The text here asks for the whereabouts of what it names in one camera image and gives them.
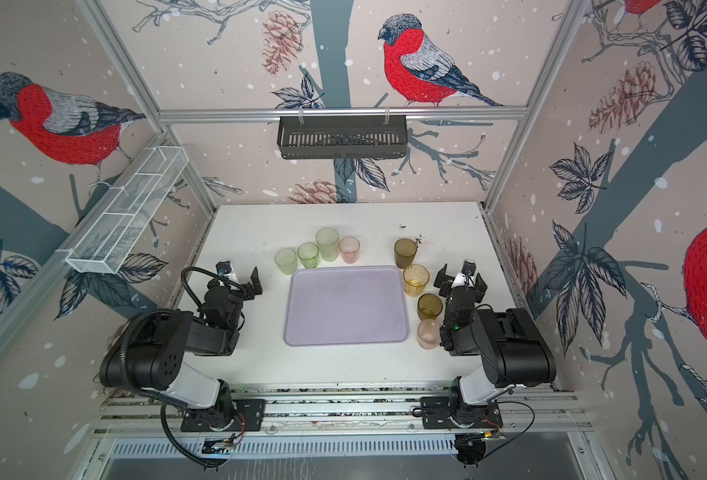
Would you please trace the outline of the pale green dimpled short glass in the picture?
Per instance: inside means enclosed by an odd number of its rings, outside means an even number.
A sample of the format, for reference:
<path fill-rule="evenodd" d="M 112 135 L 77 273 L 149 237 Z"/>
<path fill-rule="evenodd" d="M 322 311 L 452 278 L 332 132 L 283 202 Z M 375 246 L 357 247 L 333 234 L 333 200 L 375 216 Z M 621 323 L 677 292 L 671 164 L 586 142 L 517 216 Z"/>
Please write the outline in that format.
<path fill-rule="evenodd" d="M 298 269 L 298 256 L 293 248 L 283 248 L 275 255 L 275 264 L 279 270 L 287 275 L 293 275 Z"/>

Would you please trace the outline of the bright green faceted glass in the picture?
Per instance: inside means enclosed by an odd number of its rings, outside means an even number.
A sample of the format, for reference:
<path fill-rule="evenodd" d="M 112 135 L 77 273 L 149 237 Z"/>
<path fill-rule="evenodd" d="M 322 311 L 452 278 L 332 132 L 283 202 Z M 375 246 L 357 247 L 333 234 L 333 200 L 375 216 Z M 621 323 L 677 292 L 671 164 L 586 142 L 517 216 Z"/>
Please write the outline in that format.
<path fill-rule="evenodd" d="M 315 269 L 320 264 L 321 252 L 315 242 L 303 243 L 297 250 L 297 256 L 305 269 Z"/>

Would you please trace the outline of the pink glass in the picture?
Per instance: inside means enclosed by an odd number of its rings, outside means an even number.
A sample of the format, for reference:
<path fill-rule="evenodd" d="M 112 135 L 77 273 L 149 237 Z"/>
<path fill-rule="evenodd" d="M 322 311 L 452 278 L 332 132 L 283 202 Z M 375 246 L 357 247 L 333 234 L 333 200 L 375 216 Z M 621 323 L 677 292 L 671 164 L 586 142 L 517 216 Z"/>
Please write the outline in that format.
<path fill-rule="evenodd" d="M 354 264 L 361 255 L 361 242 L 353 236 L 344 237 L 339 242 L 339 250 L 347 264 Z"/>

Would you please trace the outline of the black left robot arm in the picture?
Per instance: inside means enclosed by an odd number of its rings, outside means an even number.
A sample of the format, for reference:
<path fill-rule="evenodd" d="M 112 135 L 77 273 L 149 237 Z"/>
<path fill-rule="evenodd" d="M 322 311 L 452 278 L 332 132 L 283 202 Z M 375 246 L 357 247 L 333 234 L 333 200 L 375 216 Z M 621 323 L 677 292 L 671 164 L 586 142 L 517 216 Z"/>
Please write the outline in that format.
<path fill-rule="evenodd" d="M 101 364 L 101 384 L 177 408 L 183 432 L 259 431 L 264 400 L 235 400 L 227 382 L 185 362 L 187 353 L 235 353 L 244 304 L 263 293 L 259 270 L 240 283 L 226 260 L 214 272 L 186 267 L 181 282 L 196 310 L 157 309 L 131 319 Z"/>

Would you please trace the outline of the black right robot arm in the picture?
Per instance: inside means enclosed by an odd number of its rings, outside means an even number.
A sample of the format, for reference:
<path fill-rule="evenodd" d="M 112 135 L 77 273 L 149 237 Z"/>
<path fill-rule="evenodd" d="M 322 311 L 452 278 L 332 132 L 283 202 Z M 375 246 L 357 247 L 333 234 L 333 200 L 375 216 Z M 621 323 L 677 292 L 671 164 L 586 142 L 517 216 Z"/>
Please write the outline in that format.
<path fill-rule="evenodd" d="M 487 283 L 475 263 L 466 261 L 456 276 L 441 268 L 433 286 L 445 299 L 441 347 L 451 356 L 479 357 L 481 365 L 453 380 L 447 404 L 425 426 L 497 429 L 499 398 L 517 388 L 554 382 L 555 357 L 527 310 L 497 312 L 483 303 Z"/>

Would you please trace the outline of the lilac plastic tray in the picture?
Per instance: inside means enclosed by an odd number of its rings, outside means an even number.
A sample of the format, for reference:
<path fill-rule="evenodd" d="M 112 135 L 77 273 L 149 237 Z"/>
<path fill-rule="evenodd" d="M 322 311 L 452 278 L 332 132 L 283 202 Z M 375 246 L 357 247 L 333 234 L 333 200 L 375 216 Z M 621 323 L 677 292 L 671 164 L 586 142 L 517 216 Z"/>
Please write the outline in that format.
<path fill-rule="evenodd" d="M 407 336 L 401 270 L 353 266 L 293 275 L 284 334 L 289 346 L 397 343 Z"/>

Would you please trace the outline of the dark olive glass near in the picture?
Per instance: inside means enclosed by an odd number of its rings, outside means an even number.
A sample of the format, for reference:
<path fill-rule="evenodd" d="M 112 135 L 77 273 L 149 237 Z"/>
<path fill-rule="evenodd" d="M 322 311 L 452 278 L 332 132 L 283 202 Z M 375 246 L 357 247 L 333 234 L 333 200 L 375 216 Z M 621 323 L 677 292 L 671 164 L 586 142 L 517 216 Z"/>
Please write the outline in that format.
<path fill-rule="evenodd" d="M 417 314 L 421 321 L 437 320 L 443 312 L 443 300 L 441 297 L 426 293 L 417 300 Z"/>

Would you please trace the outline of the dark olive glass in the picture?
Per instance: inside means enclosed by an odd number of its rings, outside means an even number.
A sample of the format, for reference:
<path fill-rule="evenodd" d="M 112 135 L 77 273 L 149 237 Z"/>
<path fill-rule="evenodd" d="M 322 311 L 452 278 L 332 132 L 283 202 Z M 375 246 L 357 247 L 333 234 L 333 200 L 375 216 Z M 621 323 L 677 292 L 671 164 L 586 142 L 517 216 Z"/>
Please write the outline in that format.
<path fill-rule="evenodd" d="M 441 297 L 426 293 L 417 300 L 417 314 L 421 321 L 437 320 L 443 312 L 443 300 Z"/>
<path fill-rule="evenodd" d="M 401 238 L 395 242 L 393 253 L 395 253 L 395 265 L 399 269 L 405 269 L 413 264 L 417 254 L 417 243 L 413 239 Z"/>

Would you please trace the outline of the yellow amber glass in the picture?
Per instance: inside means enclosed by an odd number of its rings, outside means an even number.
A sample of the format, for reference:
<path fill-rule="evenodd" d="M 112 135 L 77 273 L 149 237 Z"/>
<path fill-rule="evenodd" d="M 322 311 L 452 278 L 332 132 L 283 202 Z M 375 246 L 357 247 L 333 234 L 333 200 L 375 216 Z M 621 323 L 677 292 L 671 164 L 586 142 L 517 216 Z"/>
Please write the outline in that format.
<path fill-rule="evenodd" d="M 419 297 L 431 280 L 431 273 L 423 265 L 411 264 L 403 270 L 403 291 L 409 297 Z"/>

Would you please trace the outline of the dark olive glass far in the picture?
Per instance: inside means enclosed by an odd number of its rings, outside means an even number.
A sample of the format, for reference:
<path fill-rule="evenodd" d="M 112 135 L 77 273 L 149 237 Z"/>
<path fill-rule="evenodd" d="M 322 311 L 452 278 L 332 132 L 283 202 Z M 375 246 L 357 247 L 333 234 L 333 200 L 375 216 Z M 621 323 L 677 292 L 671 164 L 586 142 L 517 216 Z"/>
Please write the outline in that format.
<path fill-rule="evenodd" d="M 393 253 L 395 253 L 395 265 L 399 269 L 405 269 L 413 264 L 417 254 L 417 243 L 413 239 L 401 238 L 395 242 Z"/>

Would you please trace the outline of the tall pale green dimpled glass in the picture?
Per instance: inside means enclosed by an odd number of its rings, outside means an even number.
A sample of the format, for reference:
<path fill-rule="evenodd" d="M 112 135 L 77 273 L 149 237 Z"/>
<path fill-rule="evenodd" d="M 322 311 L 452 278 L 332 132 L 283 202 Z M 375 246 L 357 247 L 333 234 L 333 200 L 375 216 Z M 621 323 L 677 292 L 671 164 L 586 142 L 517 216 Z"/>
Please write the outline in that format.
<path fill-rule="evenodd" d="M 335 228 L 325 227 L 316 234 L 316 243 L 325 262 L 334 262 L 339 257 L 340 234 Z"/>

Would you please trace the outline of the aluminium back crossbar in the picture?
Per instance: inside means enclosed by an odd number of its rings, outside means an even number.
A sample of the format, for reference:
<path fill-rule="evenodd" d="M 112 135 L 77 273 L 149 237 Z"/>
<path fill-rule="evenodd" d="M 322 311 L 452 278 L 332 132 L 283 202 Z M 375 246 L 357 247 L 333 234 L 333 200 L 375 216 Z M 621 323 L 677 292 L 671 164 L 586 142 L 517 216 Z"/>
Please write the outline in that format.
<path fill-rule="evenodd" d="M 159 122 L 164 125 L 211 123 L 271 123 L 284 117 L 306 120 L 311 117 L 375 116 L 383 120 L 405 116 L 407 120 L 493 121 L 527 118 L 525 106 L 451 106 L 451 107 L 380 107 L 325 109 L 193 109 L 161 110 Z"/>

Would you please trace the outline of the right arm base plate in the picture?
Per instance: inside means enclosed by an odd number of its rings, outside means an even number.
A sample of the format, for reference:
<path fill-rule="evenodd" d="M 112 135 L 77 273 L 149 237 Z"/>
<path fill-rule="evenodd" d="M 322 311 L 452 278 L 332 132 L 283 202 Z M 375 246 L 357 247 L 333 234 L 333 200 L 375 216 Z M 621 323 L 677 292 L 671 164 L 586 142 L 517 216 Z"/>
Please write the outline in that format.
<path fill-rule="evenodd" d="M 497 406 L 471 406 L 449 395 L 422 397 L 411 415 L 419 418 L 427 430 L 503 428 Z"/>

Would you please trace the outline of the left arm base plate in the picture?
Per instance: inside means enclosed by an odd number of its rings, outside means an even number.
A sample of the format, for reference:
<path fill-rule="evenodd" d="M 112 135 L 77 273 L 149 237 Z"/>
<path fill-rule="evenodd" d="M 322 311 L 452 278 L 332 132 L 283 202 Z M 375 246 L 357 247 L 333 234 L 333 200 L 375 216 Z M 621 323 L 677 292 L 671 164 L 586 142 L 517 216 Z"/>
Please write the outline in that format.
<path fill-rule="evenodd" d="M 208 409 L 186 410 L 181 430 L 186 433 L 258 432 L 266 406 L 263 399 L 238 399 Z"/>

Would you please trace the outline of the aluminium front rail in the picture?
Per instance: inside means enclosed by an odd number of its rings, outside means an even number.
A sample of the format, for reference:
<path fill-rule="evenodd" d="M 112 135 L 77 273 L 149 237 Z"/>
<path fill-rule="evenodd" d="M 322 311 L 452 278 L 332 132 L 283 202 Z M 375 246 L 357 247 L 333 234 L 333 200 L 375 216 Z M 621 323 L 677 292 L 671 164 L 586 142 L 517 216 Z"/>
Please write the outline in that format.
<path fill-rule="evenodd" d="M 401 434 L 423 429 L 411 410 L 425 396 L 438 396 L 437 385 L 353 388 L 241 388 L 238 400 L 267 402 L 261 434 L 324 435 Z M 592 432 L 577 395 L 536 387 L 503 396 L 499 402 L 501 432 L 513 434 L 529 426 L 535 433 Z"/>

